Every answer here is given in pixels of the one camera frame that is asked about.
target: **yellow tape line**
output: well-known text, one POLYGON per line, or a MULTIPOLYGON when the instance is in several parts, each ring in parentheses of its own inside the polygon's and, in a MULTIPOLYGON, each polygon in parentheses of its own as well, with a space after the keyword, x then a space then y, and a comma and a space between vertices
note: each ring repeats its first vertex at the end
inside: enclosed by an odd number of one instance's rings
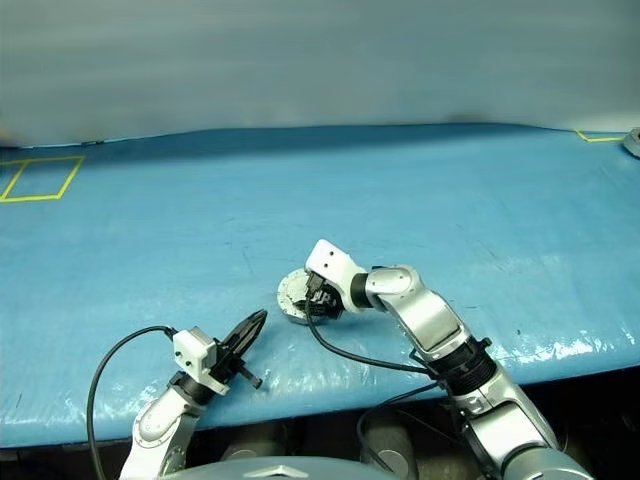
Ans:
POLYGON ((52 158, 28 158, 25 160, 9 160, 6 162, 0 162, 0 166, 2 165, 20 165, 20 168, 16 173, 13 174, 9 184, 0 195, 0 203, 18 203, 18 202, 39 202, 41 200, 59 200, 66 193, 69 185, 73 181, 73 178, 78 173, 82 162, 84 162, 84 155, 74 155, 71 157, 52 157, 52 158), (32 163, 41 163, 41 162, 54 162, 54 161, 64 161, 64 160, 76 160, 76 164, 73 166, 73 169, 65 178, 62 186, 58 190, 57 193, 46 194, 46 195, 24 195, 20 197, 9 197, 8 195, 11 193, 11 190, 16 185, 18 179, 25 171, 25 169, 32 163))
POLYGON ((574 132, 587 143, 621 142, 624 137, 587 137, 582 130, 574 129, 574 132))

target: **dark floor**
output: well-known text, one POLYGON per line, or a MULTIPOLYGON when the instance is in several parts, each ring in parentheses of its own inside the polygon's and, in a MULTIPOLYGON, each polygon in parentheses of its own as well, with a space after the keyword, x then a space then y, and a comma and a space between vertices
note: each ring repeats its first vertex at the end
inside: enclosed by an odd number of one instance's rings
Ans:
MULTIPOLYGON (((527 388, 556 430, 561 444, 599 479, 629 478, 640 452, 640 404, 630 395, 638 384, 640 367, 527 388)), ((415 402, 396 414, 406 425, 417 457, 421 479, 475 480, 480 476, 473 458, 462 448, 433 433, 419 422, 453 436, 443 402, 415 402)), ((340 412, 283 421, 280 424, 287 453, 358 460, 355 424, 361 412, 340 412)), ((189 451, 190 466, 220 459, 241 432, 237 428, 199 432, 189 451)), ((117 478, 129 441, 101 446, 105 471, 117 478)), ((3 480, 92 479, 86 445, 64 445, 0 451, 3 480)))

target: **gray backdrop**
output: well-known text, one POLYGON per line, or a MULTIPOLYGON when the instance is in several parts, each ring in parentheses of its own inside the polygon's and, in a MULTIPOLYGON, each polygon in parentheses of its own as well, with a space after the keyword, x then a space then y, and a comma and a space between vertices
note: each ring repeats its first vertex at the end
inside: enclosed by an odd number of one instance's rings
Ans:
POLYGON ((640 124, 640 0, 0 0, 0 138, 640 124))

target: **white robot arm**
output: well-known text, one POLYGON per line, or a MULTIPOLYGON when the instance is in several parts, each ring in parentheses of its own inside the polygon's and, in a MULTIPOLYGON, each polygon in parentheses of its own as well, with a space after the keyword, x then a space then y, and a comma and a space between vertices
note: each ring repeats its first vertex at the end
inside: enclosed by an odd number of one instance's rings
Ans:
POLYGON ((259 310, 240 322, 223 340, 200 328, 173 336, 174 359, 180 371, 167 390, 143 407, 133 424, 131 452, 121 479, 158 478, 181 471, 196 423, 215 395, 229 391, 228 382, 240 374, 254 388, 262 381, 249 372, 242 356, 256 340, 267 317, 259 310))
MULTIPOLYGON (((476 340, 415 269, 395 265, 367 272, 320 240, 305 271, 306 298, 326 300, 337 292, 348 312, 375 308, 398 320, 414 346, 414 358, 449 392, 462 419, 460 433, 486 473, 507 480, 592 478, 558 450, 545 418, 486 352, 489 340, 476 340)), ((306 318, 301 311, 289 313, 306 318)))

